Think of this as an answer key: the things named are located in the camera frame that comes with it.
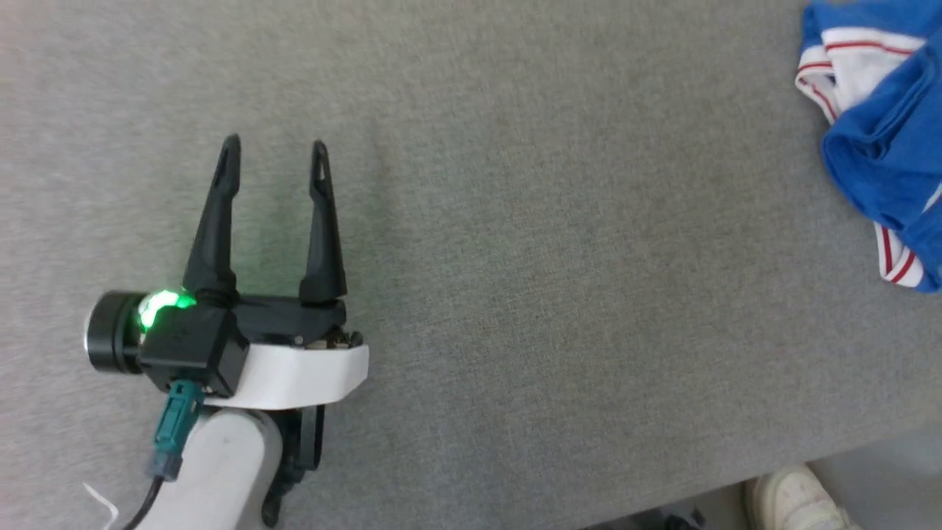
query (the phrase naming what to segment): teal connector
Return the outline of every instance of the teal connector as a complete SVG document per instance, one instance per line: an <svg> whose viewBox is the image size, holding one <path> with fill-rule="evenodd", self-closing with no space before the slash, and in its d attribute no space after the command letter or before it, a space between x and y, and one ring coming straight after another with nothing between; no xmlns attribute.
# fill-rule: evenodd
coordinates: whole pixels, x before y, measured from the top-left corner
<svg viewBox="0 0 942 530"><path fill-rule="evenodd" d="M203 408L200 385L186 380L174 381L167 395L167 405L154 433L154 454L147 472L167 482L176 480L183 464L183 448Z"/></svg>

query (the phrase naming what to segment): sneaker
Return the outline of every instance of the sneaker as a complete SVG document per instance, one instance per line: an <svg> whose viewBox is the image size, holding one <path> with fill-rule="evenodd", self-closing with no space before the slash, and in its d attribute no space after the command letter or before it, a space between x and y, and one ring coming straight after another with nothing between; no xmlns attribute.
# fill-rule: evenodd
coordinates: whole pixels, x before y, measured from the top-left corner
<svg viewBox="0 0 942 530"><path fill-rule="evenodd" d="M750 480L743 502L753 530L860 530L805 465Z"/></svg>

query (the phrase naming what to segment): gray fabric surface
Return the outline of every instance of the gray fabric surface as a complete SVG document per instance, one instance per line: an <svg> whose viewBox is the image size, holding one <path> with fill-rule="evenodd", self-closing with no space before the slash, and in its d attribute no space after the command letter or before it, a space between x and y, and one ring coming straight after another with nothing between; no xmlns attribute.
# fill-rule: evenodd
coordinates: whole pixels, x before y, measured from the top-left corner
<svg viewBox="0 0 942 530"><path fill-rule="evenodd" d="M942 298L820 165L801 3L6 2L4 526L137 507L161 396L82 321L178 284L233 131L240 287L297 287L320 137L373 351L286 528L575 528L937 418Z"/></svg>

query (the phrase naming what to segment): robotic arm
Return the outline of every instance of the robotic arm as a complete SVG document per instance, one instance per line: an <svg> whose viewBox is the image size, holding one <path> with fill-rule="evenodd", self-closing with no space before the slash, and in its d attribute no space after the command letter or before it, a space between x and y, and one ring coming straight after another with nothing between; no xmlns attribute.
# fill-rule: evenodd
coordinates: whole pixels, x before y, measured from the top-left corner
<svg viewBox="0 0 942 530"><path fill-rule="evenodd" d="M297 298L245 295L230 267L241 144L222 145L183 288L109 291L86 326L95 370L145 374L168 393L151 491L125 528L262 530L320 461L325 405L366 379L343 325L347 293L327 148L314 143L307 271Z"/></svg>

